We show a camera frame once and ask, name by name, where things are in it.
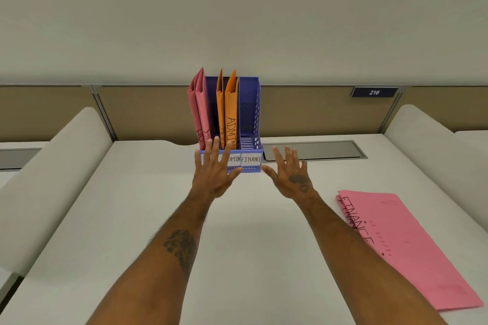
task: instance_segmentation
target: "desk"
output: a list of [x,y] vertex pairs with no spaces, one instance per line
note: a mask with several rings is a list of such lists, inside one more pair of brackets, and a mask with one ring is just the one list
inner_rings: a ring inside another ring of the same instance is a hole
[[[15,142],[15,143],[0,143],[0,150],[8,149],[35,149],[42,148],[48,142]],[[11,178],[13,178],[18,171],[1,171],[0,170],[0,187],[4,186]],[[18,278],[14,274],[4,268],[0,267],[0,301],[3,300],[7,292],[10,290],[15,280]]]
[[[488,233],[381,134],[263,138],[354,140],[362,160],[308,163],[337,213],[340,189],[396,193],[488,303]],[[0,324],[84,324],[189,191],[195,146],[116,142],[0,316]],[[485,324],[488,309],[443,314]],[[212,205],[181,324],[354,324],[314,236],[263,173],[239,176]]]
[[456,136],[463,139],[473,148],[476,148],[484,155],[488,156],[488,130],[484,131],[458,131]]

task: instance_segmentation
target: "forearm tattoo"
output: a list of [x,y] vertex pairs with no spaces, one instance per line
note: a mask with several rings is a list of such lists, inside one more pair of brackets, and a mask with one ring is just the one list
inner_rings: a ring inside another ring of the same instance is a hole
[[310,189],[310,179],[306,175],[290,175],[288,177],[288,181],[294,184],[300,184],[300,191],[302,193],[307,193],[307,191]]
[[175,230],[163,243],[163,246],[178,258],[180,267],[188,280],[197,255],[197,243],[193,235],[188,230]]

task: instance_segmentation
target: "pink finance folder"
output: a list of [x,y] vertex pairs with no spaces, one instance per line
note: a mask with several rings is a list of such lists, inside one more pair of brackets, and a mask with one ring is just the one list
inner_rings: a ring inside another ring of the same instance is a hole
[[436,310],[483,307],[396,194],[341,190],[336,199],[346,221]]
[[204,139],[207,142],[212,139],[212,134],[210,133],[210,128],[212,127],[212,117],[210,114],[210,103],[208,101],[207,80],[205,79],[205,72],[203,68],[198,73],[195,91],[197,95],[200,122],[202,123],[202,131],[204,132]]
[[202,131],[202,123],[200,122],[200,114],[198,113],[197,96],[195,93],[195,88],[197,86],[197,80],[200,73],[203,74],[204,69],[202,68],[197,75],[193,78],[188,88],[188,100],[190,101],[191,113],[193,115],[193,122],[195,123],[195,131],[197,131],[198,143],[200,144],[200,150],[205,149],[205,139],[204,132]]

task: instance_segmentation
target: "plastic file organizer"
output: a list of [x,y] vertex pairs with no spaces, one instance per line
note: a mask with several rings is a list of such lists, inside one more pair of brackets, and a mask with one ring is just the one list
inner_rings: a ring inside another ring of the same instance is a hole
[[[219,135],[219,114],[217,110],[217,76],[207,76],[207,94],[210,104],[212,137]],[[228,77],[223,78],[223,90]],[[263,145],[259,138],[259,112],[261,106],[261,86],[258,77],[239,78],[239,112],[237,149],[230,151],[227,170],[242,167],[242,172],[260,172],[263,158]],[[203,160],[204,151],[200,150]]]

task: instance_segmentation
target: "number plate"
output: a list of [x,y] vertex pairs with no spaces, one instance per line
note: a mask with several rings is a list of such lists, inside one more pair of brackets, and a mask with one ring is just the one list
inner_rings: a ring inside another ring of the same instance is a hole
[[395,96],[398,88],[381,88],[381,87],[360,87],[356,86],[352,90],[353,98],[392,98]]

